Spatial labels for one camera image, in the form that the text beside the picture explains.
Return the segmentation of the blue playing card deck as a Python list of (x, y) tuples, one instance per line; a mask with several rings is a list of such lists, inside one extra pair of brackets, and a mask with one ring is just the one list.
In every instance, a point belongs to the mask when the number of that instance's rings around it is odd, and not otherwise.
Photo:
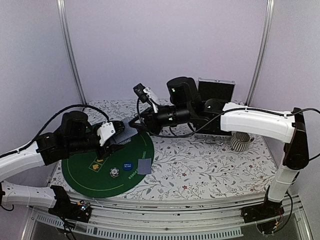
[(131, 141), (131, 137), (135, 136), (138, 133), (136, 128), (130, 126), (126, 127), (123, 132), (114, 135), (112, 137), (113, 141), (116, 144), (123, 145)]

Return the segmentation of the blue small blind button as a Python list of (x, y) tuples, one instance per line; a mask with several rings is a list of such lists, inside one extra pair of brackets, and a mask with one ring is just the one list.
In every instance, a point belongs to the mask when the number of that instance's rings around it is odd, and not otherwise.
[(123, 165), (122, 165), (122, 168), (125, 170), (125, 171), (131, 171), (134, 167), (134, 164), (132, 162), (125, 162)]

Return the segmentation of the blue playing card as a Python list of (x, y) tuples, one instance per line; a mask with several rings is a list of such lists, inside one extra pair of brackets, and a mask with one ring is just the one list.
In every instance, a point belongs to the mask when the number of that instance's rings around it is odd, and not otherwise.
[(149, 175), (152, 173), (152, 159), (138, 159), (137, 174), (138, 175)]
[(123, 124), (124, 124), (125, 128), (130, 128), (131, 127), (130, 126), (130, 121), (131, 121), (130, 118), (125, 118), (122, 121), (123, 121)]

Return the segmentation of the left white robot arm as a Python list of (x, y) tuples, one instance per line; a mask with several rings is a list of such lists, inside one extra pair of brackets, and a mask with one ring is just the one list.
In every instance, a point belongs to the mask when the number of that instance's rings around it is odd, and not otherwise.
[(105, 159), (122, 148), (111, 138), (123, 133), (120, 120), (91, 125), (88, 115), (81, 111), (64, 113), (61, 125), (54, 132), (40, 134), (30, 143), (0, 157), (0, 203), (55, 208), (63, 217), (74, 213), (74, 205), (61, 186), (30, 187), (16, 185), (8, 178), (36, 167), (48, 166), (82, 153), (95, 153)]

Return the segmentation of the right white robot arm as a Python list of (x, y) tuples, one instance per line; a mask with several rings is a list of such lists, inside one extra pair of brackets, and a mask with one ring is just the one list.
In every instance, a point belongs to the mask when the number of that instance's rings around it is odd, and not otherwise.
[(138, 111), (136, 119), (129, 125), (154, 136), (159, 136), (165, 127), (191, 124), (195, 133), (206, 131), (220, 135), (241, 132), (283, 142), (282, 165), (258, 208), (262, 218), (274, 214), (295, 177), (310, 161), (303, 110), (294, 108), (293, 111), (272, 111), (215, 98), (203, 101), (191, 77), (176, 77), (166, 85), (171, 105), (160, 104), (153, 91), (141, 83), (133, 88), (138, 97), (137, 102), (148, 103), (150, 106), (144, 111)]

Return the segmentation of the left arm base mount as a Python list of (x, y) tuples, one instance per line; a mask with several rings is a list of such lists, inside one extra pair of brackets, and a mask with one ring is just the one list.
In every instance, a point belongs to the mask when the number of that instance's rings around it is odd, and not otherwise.
[(72, 203), (69, 200), (57, 200), (54, 207), (48, 209), (48, 213), (64, 220), (88, 223), (92, 214), (92, 208), (83, 200), (78, 203)]

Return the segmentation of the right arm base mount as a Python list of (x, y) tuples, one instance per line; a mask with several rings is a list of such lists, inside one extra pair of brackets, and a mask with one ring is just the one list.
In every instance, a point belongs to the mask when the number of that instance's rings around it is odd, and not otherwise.
[(289, 223), (293, 213), (293, 206), (294, 202), (290, 197), (290, 211), (285, 222), (283, 222), (285, 210), (282, 202), (264, 200), (263, 203), (241, 208), (240, 214), (245, 223), (253, 223), (272, 218), (270, 221), (256, 225), (257, 230), (261, 234), (269, 236), (281, 231)]

